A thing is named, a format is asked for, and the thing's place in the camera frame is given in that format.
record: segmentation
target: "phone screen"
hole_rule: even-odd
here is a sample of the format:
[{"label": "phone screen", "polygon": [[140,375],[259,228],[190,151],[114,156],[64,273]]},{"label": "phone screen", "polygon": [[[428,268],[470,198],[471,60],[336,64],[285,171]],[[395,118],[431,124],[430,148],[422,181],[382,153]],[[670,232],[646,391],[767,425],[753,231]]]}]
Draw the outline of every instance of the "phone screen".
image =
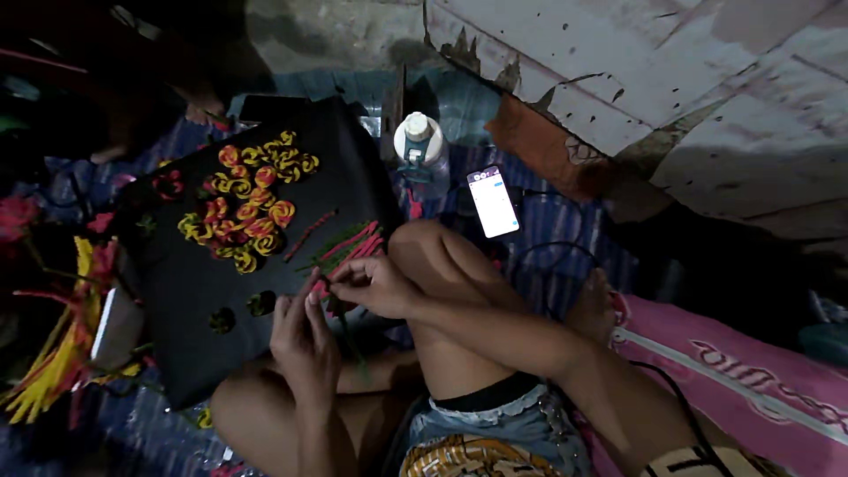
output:
[{"label": "phone screen", "polygon": [[468,175],[468,187],[488,239],[518,230],[518,218],[497,166]]}]

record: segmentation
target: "knee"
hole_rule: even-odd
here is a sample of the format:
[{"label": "knee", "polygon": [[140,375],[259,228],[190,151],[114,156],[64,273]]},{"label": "knee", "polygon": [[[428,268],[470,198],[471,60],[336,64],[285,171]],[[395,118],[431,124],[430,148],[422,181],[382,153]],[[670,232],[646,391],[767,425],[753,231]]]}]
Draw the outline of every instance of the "knee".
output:
[{"label": "knee", "polygon": [[241,369],[218,384],[209,400],[209,410],[218,430],[225,434],[226,428],[238,425],[238,416],[250,408],[269,402],[291,401],[285,384],[266,374],[261,369]]},{"label": "knee", "polygon": [[398,227],[388,240],[388,254],[397,254],[410,244],[436,243],[447,232],[448,229],[434,220],[406,222]]}]

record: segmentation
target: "plastic bottle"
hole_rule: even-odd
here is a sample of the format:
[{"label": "plastic bottle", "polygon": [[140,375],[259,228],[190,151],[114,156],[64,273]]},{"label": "plastic bottle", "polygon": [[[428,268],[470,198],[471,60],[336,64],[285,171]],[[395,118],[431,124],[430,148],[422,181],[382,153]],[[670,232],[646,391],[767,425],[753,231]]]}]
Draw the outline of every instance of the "plastic bottle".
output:
[{"label": "plastic bottle", "polygon": [[438,199],[450,190],[448,142],[433,119],[415,112],[394,132],[398,171],[406,177],[415,200]]}]

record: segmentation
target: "denim shorts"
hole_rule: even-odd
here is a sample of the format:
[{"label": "denim shorts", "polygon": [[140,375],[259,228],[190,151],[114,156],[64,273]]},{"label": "denim shorts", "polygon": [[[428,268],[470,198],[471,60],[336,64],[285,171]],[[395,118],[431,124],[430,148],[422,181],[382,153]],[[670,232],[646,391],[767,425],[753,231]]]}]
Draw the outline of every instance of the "denim shorts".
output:
[{"label": "denim shorts", "polygon": [[407,450],[448,435],[479,435],[519,446],[564,475],[590,475],[583,439],[568,419],[561,398],[545,384],[488,411],[450,411],[432,398],[429,407],[412,418]]}]

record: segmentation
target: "hand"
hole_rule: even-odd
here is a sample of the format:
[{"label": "hand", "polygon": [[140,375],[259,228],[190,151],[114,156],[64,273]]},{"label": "hand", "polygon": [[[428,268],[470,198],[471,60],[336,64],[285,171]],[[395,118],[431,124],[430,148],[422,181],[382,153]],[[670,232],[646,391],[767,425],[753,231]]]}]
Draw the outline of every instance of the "hand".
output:
[{"label": "hand", "polygon": [[342,362],[321,302],[310,293],[320,275],[321,270],[314,269],[297,296],[277,298],[271,354],[276,370],[292,390],[297,411],[326,417],[335,400]]},{"label": "hand", "polygon": [[424,298],[387,256],[349,261],[330,277],[332,291],[386,318],[402,320]]}]

